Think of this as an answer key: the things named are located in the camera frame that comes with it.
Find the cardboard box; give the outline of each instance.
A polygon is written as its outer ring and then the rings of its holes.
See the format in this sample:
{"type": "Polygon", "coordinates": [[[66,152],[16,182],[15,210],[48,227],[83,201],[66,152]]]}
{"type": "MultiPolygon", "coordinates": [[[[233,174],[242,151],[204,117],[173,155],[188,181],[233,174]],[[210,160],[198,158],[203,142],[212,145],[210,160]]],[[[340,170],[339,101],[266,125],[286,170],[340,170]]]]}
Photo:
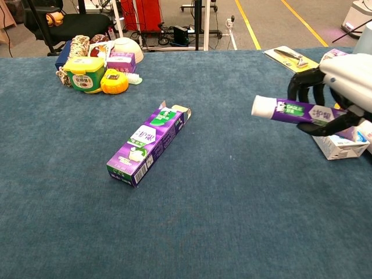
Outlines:
{"type": "Polygon", "coordinates": [[[358,158],[370,145],[360,132],[357,141],[350,141],[338,135],[313,139],[328,160],[358,158]]]}
{"type": "Polygon", "coordinates": [[[135,56],[134,53],[120,53],[111,51],[106,59],[107,68],[122,71],[123,73],[135,72],[135,56]]]}
{"type": "Polygon", "coordinates": [[[190,117],[189,108],[167,108],[164,101],[107,162],[110,176],[138,187],[190,117]]]}
{"type": "Polygon", "coordinates": [[[70,49],[71,49],[71,42],[72,41],[67,41],[66,42],[66,45],[63,47],[62,51],[60,52],[60,54],[59,54],[59,56],[56,60],[55,66],[57,68],[57,71],[59,70],[59,67],[63,67],[66,64],[67,58],[69,58],[70,49]]]}
{"type": "Polygon", "coordinates": [[[372,153],[372,123],[365,120],[361,125],[358,126],[360,133],[370,142],[367,150],[372,153]]]}

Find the robotic hand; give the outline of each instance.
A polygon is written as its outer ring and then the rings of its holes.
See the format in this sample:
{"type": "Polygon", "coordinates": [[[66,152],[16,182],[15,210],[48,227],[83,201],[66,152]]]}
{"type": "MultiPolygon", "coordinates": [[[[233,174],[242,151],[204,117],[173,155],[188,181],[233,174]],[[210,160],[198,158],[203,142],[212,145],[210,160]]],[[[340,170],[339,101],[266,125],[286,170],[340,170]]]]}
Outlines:
{"type": "Polygon", "coordinates": [[[314,100],[324,106],[323,89],[327,85],[331,95],[346,113],[325,126],[299,123],[297,128],[313,136],[329,136],[363,121],[372,121],[372,55],[348,54],[322,61],[315,69],[296,73],[288,86],[288,99],[309,103],[309,88],[314,100]]]}

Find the chair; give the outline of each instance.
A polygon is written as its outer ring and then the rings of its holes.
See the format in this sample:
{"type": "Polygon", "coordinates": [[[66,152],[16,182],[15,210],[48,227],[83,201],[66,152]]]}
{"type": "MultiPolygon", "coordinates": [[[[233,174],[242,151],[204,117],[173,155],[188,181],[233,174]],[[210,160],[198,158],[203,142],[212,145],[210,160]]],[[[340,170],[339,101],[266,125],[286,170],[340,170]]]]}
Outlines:
{"type": "Polygon", "coordinates": [[[35,35],[36,40],[44,40],[50,50],[48,56],[59,55],[64,44],[57,49],[54,46],[61,42],[72,40],[77,35],[91,39],[96,34],[107,33],[110,26],[110,18],[100,14],[88,15],[85,6],[79,14],[66,14],[62,0],[22,0],[22,6],[25,27],[35,35]],[[46,14],[54,12],[63,13],[63,24],[49,27],[46,14]]]}

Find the toothpaste tube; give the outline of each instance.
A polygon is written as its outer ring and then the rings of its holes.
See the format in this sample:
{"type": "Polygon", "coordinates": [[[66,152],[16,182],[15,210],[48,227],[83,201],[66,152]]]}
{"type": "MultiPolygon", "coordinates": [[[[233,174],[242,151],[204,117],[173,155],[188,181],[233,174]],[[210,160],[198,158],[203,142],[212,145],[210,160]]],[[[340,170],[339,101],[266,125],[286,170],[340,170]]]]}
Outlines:
{"type": "MultiPolygon", "coordinates": [[[[295,124],[313,123],[319,126],[324,126],[345,113],[344,110],[340,109],[258,95],[252,106],[252,115],[254,116],[295,124]]],[[[336,135],[351,141],[356,141],[357,128],[350,127],[336,133],[336,135]]]]}

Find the toothbrush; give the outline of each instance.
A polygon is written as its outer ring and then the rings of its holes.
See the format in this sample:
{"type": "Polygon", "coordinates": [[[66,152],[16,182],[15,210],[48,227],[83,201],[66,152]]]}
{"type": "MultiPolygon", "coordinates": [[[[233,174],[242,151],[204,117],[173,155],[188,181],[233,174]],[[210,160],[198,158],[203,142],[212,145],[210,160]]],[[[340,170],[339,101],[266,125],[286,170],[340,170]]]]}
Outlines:
{"type": "Polygon", "coordinates": [[[142,78],[139,74],[125,73],[130,84],[138,85],[142,82],[142,78]]]}

